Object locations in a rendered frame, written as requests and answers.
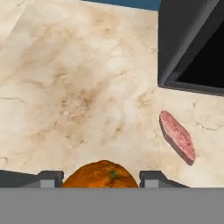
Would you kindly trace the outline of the pink raw steak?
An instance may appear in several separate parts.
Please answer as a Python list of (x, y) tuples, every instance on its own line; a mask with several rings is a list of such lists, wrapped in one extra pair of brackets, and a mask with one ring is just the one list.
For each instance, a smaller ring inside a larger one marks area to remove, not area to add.
[(196, 152), (190, 133), (166, 110), (160, 112), (159, 124), (164, 139), (188, 165), (192, 165), (196, 159)]

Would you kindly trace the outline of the orange tangerine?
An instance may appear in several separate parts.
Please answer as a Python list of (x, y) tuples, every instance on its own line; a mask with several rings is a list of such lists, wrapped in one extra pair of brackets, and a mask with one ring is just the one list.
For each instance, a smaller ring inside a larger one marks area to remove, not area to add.
[(123, 166), (101, 160), (83, 165), (63, 183), (63, 187), (138, 188), (138, 184)]

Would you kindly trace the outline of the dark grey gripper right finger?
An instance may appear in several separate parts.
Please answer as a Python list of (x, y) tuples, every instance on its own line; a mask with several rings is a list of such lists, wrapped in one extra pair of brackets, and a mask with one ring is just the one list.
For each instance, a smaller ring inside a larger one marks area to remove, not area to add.
[(176, 181), (168, 179), (161, 171), (140, 171), (141, 188), (186, 188)]

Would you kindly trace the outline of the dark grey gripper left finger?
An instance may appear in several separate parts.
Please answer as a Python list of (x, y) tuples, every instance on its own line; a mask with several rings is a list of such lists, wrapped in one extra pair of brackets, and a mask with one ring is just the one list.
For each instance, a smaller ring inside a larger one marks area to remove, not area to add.
[(62, 187), (63, 171), (41, 171), (38, 174), (0, 170), (0, 188)]

